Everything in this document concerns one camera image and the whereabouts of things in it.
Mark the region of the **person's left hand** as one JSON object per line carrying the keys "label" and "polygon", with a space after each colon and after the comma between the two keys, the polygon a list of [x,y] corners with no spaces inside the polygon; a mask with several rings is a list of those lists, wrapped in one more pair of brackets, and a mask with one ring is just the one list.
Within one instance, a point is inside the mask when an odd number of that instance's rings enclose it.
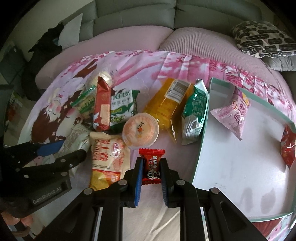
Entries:
{"label": "person's left hand", "polygon": [[[9,229],[10,225],[16,225],[19,222],[25,227],[24,230],[18,232],[12,232]],[[13,217],[8,212],[1,213],[1,240],[16,240],[17,237],[26,237],[29,235],[30,226],[33,223],[33,216],[30,214],[24,218]]]}

